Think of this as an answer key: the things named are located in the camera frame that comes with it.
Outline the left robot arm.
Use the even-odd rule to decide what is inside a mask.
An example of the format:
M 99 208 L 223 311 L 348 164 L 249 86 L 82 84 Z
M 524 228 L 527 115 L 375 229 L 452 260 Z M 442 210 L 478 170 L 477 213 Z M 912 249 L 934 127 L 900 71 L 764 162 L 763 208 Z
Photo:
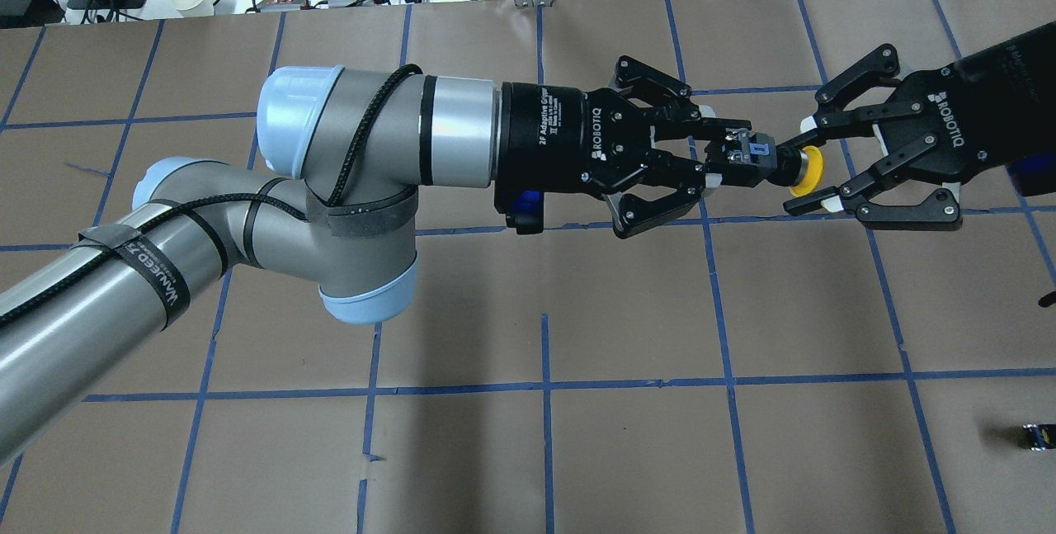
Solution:
M 161 159 L 131 213 L 82 230 L 2 294 L 3 462 L 231 267 L 309 281 L 336 319 L 378 323 L 415 291 L 420 188 L 493 187 L 518 234 L 542 230 L 545 193 L 584 193 L 604 201 L 615 233 L 629 239 L 733 182 L 661 142 L 727 145 L 751 128 L 627 56 L 590 92 L 415 64 L 283 66 L 262 87 L 256 123 L 266 172 Z

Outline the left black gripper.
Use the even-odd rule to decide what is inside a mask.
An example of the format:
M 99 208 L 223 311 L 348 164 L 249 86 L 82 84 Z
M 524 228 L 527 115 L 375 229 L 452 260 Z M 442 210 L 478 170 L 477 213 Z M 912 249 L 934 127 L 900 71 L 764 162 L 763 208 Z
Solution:
M 691 85 L 629 55 L 617 59 L 610 87 L 503 83 L 499 97 L 495 188 L 601 198 L 618 239 L 683 217 L 723 183 L 705 163 L 656 150 L 656 140 L 753 131 L 751 121 L 704 112 Z

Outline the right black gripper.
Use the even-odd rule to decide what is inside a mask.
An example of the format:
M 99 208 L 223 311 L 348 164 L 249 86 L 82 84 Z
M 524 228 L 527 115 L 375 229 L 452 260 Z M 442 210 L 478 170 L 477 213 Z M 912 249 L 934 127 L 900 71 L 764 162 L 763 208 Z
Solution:
M 1049 186 L 1049 46 L 999 44 L 938 70 L 898 78 L 900 56 L 882 44 L 814 95 L 815 128 L 780 146 L 797 159 L 808 146 L 864 138 L 887 125 L 886 157 L 837 187 L 785 201 L 789 215 L 847 213 L 872 230 L 954 232 L 963 216 L 957 196 L 938 187 L 914 206 L 883 206 L 880 193 L 909 182 L 966 183 L 1006 166 L 1015 187 Z M 852 108 L 872 89 L 890 89 L 879 104 Z

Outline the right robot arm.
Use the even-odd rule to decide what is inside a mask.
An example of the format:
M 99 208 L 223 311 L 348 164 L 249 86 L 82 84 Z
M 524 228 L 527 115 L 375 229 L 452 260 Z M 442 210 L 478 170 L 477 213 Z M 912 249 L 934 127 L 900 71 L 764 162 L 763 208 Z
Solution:
M 1020 196 L 1053 193 L 1053 23 L 936 70 L 900 75 L 897 49 L 882 44 L 815 93 L 813 127 L 777 147 L 769 182 L 788 187 L 790 215 L 824 210 L 874 230 L 953 232 L 959 191 L 1004 167 Z M 875 138 L 882 155 L 836 187 L 821 187 L 821 147 Z

